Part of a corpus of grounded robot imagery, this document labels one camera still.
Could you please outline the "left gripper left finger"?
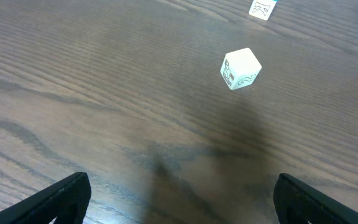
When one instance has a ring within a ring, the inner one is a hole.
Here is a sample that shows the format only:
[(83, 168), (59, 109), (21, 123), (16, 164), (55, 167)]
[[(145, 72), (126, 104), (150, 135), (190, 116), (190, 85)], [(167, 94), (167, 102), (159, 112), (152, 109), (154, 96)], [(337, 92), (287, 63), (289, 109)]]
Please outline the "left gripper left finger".
[(83, 223), (91, 198), (87, 173), (75, 172), (0, 212), (0, 224)]

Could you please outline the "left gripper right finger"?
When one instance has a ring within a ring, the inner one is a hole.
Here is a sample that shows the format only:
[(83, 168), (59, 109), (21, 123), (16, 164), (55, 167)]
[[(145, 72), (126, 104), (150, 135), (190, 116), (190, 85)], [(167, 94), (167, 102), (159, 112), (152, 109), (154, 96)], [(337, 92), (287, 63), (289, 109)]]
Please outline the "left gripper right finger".
[(278, 176), (273, 203), (280, 224), (358, 224), (358, 212), (287, 173)]

